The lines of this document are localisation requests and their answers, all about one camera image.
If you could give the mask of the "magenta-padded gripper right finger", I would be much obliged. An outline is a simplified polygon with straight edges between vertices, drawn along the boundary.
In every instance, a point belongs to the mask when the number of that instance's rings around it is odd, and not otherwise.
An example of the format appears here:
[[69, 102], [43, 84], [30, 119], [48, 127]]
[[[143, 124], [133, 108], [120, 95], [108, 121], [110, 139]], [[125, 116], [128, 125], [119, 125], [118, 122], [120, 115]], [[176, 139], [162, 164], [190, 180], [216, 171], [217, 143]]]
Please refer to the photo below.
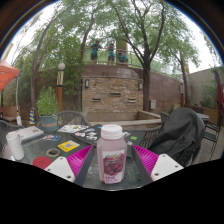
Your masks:
[[137, 145], [132, 145], [131, 154], [144, 185], [182, 169], [182, 166], [167, 154], [157, 155]]

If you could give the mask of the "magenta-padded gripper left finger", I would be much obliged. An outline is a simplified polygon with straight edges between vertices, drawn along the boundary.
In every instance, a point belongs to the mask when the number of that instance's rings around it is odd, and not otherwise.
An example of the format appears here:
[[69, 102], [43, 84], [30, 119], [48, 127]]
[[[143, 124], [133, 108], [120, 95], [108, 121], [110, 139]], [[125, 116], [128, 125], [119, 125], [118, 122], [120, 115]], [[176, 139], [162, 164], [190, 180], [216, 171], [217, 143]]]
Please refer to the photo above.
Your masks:
[[82, 186], [94, 156], [94, 146], [87, 146], [69, 157], [58, 157], [46, 171]]

